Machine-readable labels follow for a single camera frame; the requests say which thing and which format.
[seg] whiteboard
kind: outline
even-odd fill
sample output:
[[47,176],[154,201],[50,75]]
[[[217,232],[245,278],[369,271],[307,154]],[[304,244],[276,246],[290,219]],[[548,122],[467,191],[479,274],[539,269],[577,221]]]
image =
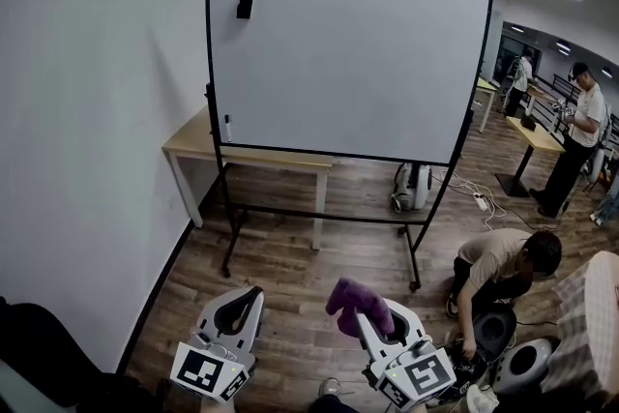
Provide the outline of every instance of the whiteboard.
[[223,144],[450,161],[491,0],[238,3],[207,1]]

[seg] power strip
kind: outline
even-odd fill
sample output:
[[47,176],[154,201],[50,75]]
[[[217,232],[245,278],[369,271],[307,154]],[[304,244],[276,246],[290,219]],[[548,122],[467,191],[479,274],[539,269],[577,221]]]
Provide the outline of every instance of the power strip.
[[477,203],[477,207],[482,212],[487,212],[487,203],[479,193],[473,194],[473,199],[475,200],[475,203]]

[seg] whiteboard marker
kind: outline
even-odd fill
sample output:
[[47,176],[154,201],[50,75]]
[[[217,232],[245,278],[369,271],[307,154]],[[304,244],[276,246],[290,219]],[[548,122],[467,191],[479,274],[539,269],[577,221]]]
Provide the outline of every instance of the whiteboard marker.
[[228,135],[228,143],[232,141],[232,132],[230,131],[230,116],[225,114],[225,132]]

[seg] purple cloth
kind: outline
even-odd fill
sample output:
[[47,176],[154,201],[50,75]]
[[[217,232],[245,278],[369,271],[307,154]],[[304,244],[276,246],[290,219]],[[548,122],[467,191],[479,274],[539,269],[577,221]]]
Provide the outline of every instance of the purple cloth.
[[396,329],[389,307],[380,296],[353,279],[339,278],[325,310],[330,315],[335,315],[338,310],[343,309],[338,319],[338,327],[351,338],[358,337],[355,308],[361,310],[384,334],[391,334]]

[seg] black eraser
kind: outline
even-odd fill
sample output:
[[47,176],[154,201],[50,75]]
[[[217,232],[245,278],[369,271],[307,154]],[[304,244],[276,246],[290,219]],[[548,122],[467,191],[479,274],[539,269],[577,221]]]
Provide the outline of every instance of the black eraser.
[[251,5],[253,0],[239,0],[239,5],[236,8],[236,16],[238,19],[249,19],[251,17]]

